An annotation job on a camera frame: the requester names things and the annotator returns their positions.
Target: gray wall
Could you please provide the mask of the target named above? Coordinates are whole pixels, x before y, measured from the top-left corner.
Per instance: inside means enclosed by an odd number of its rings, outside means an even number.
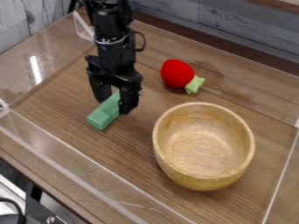
[[[136,10],[299,62],[299,14],[247,0],[131,0]]]
[[[62,18],[71,0],[0,0],[0,53]]]

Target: wooden bowl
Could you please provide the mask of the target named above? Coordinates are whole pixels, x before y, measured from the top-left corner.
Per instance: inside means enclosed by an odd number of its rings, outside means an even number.
[[[255,138],[243,119],[206,102],[171,108],[154,127],[154,151],[168,177],[182,186],[213,191],[243,175]]]

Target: green rectangular block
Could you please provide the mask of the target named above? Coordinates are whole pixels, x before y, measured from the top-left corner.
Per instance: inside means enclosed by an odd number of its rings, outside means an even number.
[[[95,111],[88,115],[88,124],[96,129],[104,130],[119,116],[120,95],[116,91],[110,98],[100,104]]]

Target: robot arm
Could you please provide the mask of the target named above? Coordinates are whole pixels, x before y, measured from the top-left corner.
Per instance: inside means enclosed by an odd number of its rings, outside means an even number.
[[[120,114],[138,106],[143,76],[135,70],[136,52],[146,49],[144,35],[128,26],[132,11],[127,0],[84,0],[90,22],[95,28],[98,56],[88,56],[88,79],[94,95],[103,102],[112,95],[111,86],[119,88]],[[144,45],[136,49],[136,34]]]

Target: bowl rim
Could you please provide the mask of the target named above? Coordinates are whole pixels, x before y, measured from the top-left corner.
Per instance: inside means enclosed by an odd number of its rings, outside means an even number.
[[[202,175],[199,173],[194,174],[190,171],[186,171],[184,169],[179,168],[175,163],[172,161],[170,161],[170,159],[167,158],[167,156],[163,154],[160,147],[159,147],[159,143],[158,143],[158,130],[160,127],[160,124],[164,120],[164,118],[178,109],[189,107],[189,106],[210,106],[214,107],[217,109],[222,109],[225,110],[227,113],[230,113],[237,119],[238,121],[242,123],[242,125],[245,126],[247,133],[249,133],[249,139],[250,139],[250,147],[249,147],[249,153],[247,153],[247,158],[245,160],[245,162],[242,163],[242,165],[237,168],[234,168],[229,173],[222,173],[219,175]],[[255,142],[255,137],[254,137],[254,133],[246,123],[246,121],[243,120],[243,118],[234,112],[231,111],[229,108],[222,107],[218,104],[210,103],[210,102],[187,102],[183,104],[179,104],[178,106],[170,108],[163,115],[159,117],[155,126],[154,126],[154,134],[152,134],[152,140],[154,140],[154,150],[158,153],[160,159],[167,163],[168,166],[171,166],[171,168],[178,171],[180,174],[183,174],[184,176],[194,178],[194,179],[226,179],[231,176],[235,176],[237,174],[239,174],[242,171],[245,171],[249,167],[249,164],[254,158],[255,155],[255,148],[257,148],[257,142]]]

